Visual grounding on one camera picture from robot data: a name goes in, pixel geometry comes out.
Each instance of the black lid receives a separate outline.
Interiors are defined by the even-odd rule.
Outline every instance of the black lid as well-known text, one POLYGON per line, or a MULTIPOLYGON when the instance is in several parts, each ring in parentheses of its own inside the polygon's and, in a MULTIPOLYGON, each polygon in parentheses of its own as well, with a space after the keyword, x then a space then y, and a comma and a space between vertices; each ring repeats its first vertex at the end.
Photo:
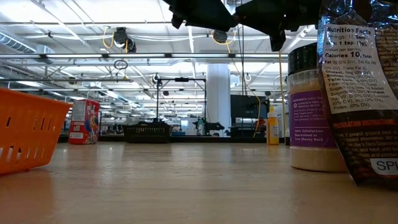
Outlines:
POLYGON ((317 68, 317 43, 294 49, 289 53, 288 75, 317 68))

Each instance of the black basket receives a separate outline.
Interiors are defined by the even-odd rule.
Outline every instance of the black basket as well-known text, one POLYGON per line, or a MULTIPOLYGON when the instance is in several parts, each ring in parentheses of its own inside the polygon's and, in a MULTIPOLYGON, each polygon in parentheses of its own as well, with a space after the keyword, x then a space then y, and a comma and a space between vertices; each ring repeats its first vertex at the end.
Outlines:
POLYGON ((128 143, 168 143, 172 127, 166 123, 145 123, 123 126, 128 143))

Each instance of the packaged food bag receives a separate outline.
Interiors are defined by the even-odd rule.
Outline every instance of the packaged food bag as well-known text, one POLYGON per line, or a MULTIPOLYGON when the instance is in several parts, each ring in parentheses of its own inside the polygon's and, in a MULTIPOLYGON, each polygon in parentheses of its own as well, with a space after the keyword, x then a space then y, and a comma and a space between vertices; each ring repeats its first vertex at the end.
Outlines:
POLYGON ((360 3, 371 6, 368 21, 352 0, 322 1, 317 52, 324 112, 354 181, 396 188, 398 6, 360 3))

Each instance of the white column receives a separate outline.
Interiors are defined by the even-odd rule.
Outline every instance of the white column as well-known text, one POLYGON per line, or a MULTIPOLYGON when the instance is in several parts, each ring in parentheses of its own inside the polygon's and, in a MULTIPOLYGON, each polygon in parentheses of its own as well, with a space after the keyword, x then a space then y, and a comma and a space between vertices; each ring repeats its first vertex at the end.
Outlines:
POLYGON ((226 137, 223 132, 231 127, 230 74, 228 64, 207 65, 207 121, 220 122, 225 127, 218 131, 220 137, 226 137))

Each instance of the orange basket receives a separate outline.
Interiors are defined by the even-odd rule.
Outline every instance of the orange basket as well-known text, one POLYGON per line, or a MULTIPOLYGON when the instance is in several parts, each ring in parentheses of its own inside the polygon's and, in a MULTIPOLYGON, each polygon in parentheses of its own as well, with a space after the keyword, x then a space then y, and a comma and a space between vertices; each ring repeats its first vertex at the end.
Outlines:
POLYGON ((47 165, 69 107, 0 89, 0 174, 47 165))

